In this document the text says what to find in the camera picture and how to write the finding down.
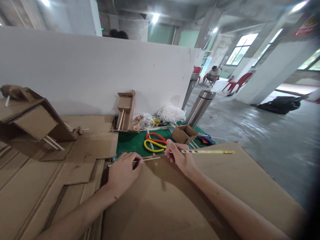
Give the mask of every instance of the black bag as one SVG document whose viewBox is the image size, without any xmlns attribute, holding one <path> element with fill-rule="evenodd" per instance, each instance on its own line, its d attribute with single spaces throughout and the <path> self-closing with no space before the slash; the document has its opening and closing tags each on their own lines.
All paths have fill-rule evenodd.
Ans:
<svg viewBox="0 0 320 240">
<path fill-rule="evenodd" d="M 308 98 L 305 97 L 276 97 L 270 102 L 260 104 L 258 108 L 279 114 L 287 114 L 290 111 L 296 110 L 300 107 L 300 101 Z"/>
</svg>

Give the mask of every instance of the glue gun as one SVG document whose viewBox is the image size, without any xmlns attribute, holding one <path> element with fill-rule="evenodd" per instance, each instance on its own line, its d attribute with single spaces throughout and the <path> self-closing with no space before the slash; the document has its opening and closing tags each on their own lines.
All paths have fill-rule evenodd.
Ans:
<svg viewBox="0 0 320 240">
<path fill-rule="evenodd" d="M 208 146 L 216 145 L 216 142 L 211 139 L 211 136 L 209 134 L 200 134 L 198 138 L 201 141 L 201 144 L 205 144 Z"/>
</svg>

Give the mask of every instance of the sign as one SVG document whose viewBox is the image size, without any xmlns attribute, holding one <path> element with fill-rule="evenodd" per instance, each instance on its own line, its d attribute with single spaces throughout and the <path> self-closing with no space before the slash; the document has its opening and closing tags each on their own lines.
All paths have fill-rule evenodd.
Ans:
<svg viewBox="0 0 320 240">
<path fill-rule="evenodd" d="M 296 35 L 306 35 L 311 33 L 315 26 L 318 25 L 318 21 L 316 20 L 316 16 L 312 15 L 310 18 L 308 18 L 307 21 L 305 21 L 305 23 L 296 31 L 296 33 L 294 34 Z"/>
</svg>

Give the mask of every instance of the scissors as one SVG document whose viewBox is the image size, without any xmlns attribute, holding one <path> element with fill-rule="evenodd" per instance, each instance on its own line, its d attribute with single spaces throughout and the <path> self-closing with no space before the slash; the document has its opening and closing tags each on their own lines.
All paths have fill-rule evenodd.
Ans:
<svg viewBox="0 0 320 240">
<path fill-rule="evenodd" d="M 150 135 L 155 135 L 155 136 L 157 136 L 158 138 L 160 138 L 160 139 L 162 139 L 162 140 L 159 140 L 159 139 L 151 139 Z M 161 144 L 158 143 L 158 142 L 160 142 L 160 143 L 167 144 L 166 140 L 165 140 L 161 135 L 159 135 L 158 133 L 148 133 L 147 136 L 146 136 L 146 138 L 147 138 L 147 140 L 145 140 L 143 144 L 144 144 L 145 148 L 146 148 L 147 150 L 149 150 L 150 152 L 155 152 L 155 153 L 156 153 L 156 152 L 163 152 L 164 149 L 167 148 L 167 146 L 163 146 L 163 145 L 161 145 Z M 156 146 L 158 146 L 158 147 L 161 147 L 162 149 L 152 150 L 151 148 L 149 148 L 149 147 L 147 146 L 147 142 L 150 142 L 150 143 L 152 143 L 152 144 L 154 144 L 154 145 L 156 145 Z"/>
</svg>

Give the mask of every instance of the seated man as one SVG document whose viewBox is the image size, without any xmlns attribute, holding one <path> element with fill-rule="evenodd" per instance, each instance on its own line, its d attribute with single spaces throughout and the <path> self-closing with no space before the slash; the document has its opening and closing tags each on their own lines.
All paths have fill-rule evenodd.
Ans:
<svg viewBox="0 0 320 240">
<path fill-rule="evenodd" d="M 206 79 L 208 79 L 210 81 L 208 87 L 212 87 L 213 84 L 218 80 L 220 73 L 221 69 L 217 66 L 213 66 L 212 69 L 206 75 L 203 76 L 203 81 L 202 83 L 200 83 L 200 85 L 204 85 L 204 82 L 206 81 Z"/>
</svg>

